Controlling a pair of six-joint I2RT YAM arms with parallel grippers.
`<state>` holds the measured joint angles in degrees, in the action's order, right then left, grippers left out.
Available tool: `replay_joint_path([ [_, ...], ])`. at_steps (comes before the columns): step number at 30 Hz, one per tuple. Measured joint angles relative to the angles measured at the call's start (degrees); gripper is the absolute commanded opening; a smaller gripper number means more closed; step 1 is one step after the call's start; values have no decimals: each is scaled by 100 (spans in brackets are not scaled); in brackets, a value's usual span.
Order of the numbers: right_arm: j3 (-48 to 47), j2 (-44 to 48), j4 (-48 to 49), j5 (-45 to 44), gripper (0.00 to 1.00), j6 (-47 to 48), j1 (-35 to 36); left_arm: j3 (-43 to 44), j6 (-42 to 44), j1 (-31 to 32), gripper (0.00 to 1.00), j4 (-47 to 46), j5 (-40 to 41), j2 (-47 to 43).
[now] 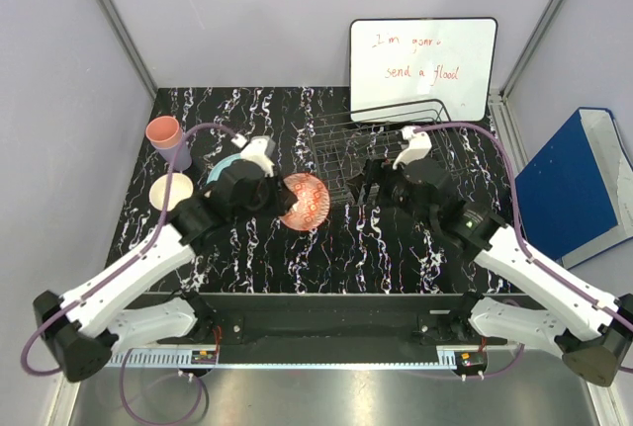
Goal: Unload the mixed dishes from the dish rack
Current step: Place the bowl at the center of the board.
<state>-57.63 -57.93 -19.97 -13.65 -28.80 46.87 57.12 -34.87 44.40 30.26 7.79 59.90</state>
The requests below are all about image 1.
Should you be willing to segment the beige and blue plate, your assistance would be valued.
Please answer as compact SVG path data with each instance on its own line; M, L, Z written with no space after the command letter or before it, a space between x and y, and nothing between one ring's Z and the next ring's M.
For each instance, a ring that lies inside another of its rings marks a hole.
M240 159L240 154L236 153L236 154L232 154L230 156L225 157L224 159L220 160L211 170L210 174L207 177L207 184L210 184L212 182L216 182L220 175L222 174L222 172L227 169L234 161L239 160Z

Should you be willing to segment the red and white bowl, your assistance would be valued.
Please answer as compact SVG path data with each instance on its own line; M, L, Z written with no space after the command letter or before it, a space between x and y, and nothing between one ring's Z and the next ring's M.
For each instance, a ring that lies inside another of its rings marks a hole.
M149 202L153 208L161 211L165 199L168 199L167 211L171 212L180 202L189 199L194 192L192 180L185 174L173 173L168 196L166 194L167 175L159 177L149 189Z

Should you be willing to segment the purple plastic cup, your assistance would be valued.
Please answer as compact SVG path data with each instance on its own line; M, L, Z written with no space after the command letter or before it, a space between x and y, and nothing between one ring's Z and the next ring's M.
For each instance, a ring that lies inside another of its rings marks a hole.
M183 172L192 165L188 143L182 133L178 138L169 140L167 144L155 146L155 149L166 162L172 165L174 171Z

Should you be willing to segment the blue white patterned bowl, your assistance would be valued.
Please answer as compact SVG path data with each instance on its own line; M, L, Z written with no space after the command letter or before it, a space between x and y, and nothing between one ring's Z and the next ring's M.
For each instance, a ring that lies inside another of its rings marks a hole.
M295 173L287 176L284 183L297 201L281 217L281 221L296 231L318 228L326 220L330 209L330 196L324 182L313 174Z

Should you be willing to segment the pink plastic cup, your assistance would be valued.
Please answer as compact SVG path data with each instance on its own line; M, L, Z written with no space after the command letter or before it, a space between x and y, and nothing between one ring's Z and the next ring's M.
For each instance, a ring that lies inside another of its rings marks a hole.
M180 142L182 128L174 117L161 116L148 123L145 136L154 148L168 149Z

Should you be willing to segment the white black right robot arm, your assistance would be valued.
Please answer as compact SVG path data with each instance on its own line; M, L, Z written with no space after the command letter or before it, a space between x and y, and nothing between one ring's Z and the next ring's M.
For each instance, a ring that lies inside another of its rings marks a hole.
M588 383L610 386L632 346L632 297L616 297L530 250L520 232L495 211L462 199L450 174L432 159L392 164L370 159L348 182L361 202L376 196L426 225L462 257L530 296L540 309L468 294L449 318L461 343L496 337L547 352Z

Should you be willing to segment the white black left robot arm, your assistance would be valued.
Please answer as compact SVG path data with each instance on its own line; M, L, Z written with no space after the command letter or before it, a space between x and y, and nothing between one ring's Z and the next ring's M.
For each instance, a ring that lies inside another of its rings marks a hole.
M179 202L136 248L93 279L62 295L33 301L56 371L71 383L89 379L122 351L165 338L194 343L213 333L212 309L184 296L153 307L131 303L154 283L210 248L221 230L257 215L283 216L298 198L275 167L239 158L218 180Z

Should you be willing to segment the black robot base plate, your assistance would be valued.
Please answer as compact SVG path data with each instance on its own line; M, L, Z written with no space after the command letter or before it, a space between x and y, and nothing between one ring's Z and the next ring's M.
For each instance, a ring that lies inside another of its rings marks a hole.
M459 295L202 294L213 309L224 365L266 368L392 368L434 362L439 346L473 347L479 334L452 332Z

